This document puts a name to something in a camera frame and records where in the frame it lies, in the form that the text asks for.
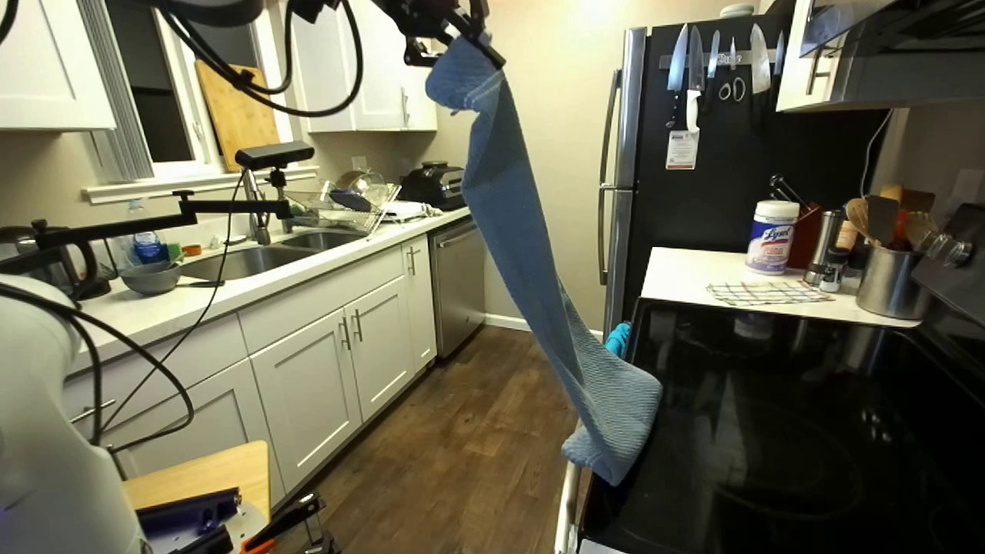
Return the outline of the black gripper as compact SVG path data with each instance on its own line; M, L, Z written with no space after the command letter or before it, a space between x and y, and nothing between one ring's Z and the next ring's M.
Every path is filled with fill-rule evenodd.
M431 68L437 53L428 50L428 40L454 43L455 37L476 45L482 56L492 50L482 43L491 0L373 0L402 33L406 50L402 62Z

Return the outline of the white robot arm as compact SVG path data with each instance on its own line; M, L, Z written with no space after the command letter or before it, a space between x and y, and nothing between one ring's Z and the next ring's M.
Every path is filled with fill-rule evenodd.
M486 53L486 0L373 0L406 40L442 37L455 29ZM258 5L248 0L160 0L165 16L202 24L248 24ZM64 239L118 237L193 225L197 214L277 214L287 201L179 201L179 217L97 225ZM0 554L68 554L93 544L101 554L145 554L148 541L112 457L93 446L64 415L63 382L71 368L83 312L60 286L27 275L0 275Z

